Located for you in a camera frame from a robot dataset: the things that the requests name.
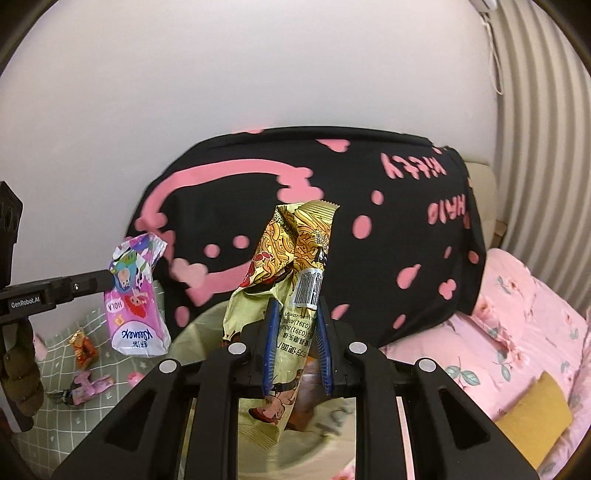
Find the cushion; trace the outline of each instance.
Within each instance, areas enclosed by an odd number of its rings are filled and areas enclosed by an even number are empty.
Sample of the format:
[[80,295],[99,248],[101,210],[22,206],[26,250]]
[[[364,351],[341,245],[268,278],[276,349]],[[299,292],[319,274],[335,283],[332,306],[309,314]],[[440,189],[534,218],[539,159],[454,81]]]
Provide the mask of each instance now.
[[535,279],[528,268],[510,253],[492,248],[471,319],[513,351],[531,320],[535,292]]
[[358,339],[382,346],[472,312],[486,247],[469,185],[460,155],[426,138],[343,127],[242,132],[173,162],[147,187],[127,235],[168,242],[154,278],[176,338],[240,285],[278,203],[337,203],[322,295]]
[[573,415],[558,383],[543,372],[517,405],[496,425],[534,468],[554,446]]

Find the candy wrapper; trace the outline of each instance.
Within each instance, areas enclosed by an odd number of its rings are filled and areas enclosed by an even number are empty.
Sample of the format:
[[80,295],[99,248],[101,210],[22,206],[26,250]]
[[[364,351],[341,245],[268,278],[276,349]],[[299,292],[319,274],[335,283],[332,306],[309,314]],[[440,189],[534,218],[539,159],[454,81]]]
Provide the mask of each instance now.
[[90,372],[82,372],[75,377],[70,388],[49,392],[47,396],[55,403],[65,403],[66,405],[77,407],[100,395],[113,385],[115,385],[115,380],[108,375],[91,382]]
[[72,335],[69,343],[74,349],[76,366],[78,370],[86,370],[88,366],[99,356],[99,352],[96,351],[96,348],[92,345],[92,342],[82,330],[78,330],[74,335]]

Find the noodle bag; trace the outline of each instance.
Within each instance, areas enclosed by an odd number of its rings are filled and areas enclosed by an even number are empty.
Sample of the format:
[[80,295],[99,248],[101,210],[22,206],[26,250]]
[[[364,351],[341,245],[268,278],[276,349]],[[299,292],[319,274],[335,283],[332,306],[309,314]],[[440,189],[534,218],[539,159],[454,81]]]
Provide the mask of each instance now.
[[245,325],[264,318],[271,297],[282,305],[271,391],[264,400],[239,405],[239,432],[265,449],[279,441],[296,400],[338,207],[322,200],[277,206],[224,316],[229,343],[239,340]]

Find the white wall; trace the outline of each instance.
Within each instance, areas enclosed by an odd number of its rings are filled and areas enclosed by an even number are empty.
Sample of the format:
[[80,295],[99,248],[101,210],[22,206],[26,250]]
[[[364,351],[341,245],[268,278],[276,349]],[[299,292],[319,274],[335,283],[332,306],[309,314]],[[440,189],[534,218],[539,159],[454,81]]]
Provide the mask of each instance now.
[[[0,178],[24,202],[13,281],[105,268],[145,186],[194,143],[349,125],[493,159],[468,0],[60,0],[0,77]],[[42,335],[97,306],[34,318]]]

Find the yellow cushion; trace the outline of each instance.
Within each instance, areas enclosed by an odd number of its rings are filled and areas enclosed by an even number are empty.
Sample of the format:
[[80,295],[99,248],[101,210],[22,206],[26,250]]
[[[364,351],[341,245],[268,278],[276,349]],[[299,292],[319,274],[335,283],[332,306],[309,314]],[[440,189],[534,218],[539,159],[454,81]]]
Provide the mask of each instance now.
[[496,426],[537,469],[573,421],[562,390],[548,372],[528,390]]

